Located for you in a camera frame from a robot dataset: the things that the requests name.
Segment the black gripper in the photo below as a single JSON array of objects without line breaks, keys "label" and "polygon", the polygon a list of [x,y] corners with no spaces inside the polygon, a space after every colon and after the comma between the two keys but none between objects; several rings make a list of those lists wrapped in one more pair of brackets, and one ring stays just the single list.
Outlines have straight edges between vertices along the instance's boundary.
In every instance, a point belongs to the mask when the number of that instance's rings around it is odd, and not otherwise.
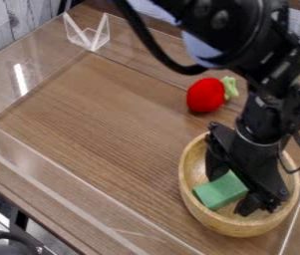
[{"label": "black gripper", "polygon": [[251,142],[241,133],[212,122],[205,136],[205,174],[215,181],[232,170],[251,191],[239,201],[235,213],[247,217],[257,209],[269,213],[290,198],[278,166],[278,145]]}]

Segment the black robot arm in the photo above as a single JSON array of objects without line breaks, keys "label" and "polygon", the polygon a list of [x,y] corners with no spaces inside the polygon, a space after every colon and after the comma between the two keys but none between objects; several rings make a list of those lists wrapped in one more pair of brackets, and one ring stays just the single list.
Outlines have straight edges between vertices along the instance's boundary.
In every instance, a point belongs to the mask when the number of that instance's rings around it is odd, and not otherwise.
[{"label": "black robot arm", "polygon": [[212,123],[205,136],[205,174],[233,171],[248,187],[235,212],[272,212],[288,200],[283,161],[300,145],[300,39],[290,31],[290,0],[150,0],[175,19],[195,64],[179,64],[157,44],[128,0],[113,0],[153,56],[176,72],[228,69],[248,82],[248,99],[235,127]]}]

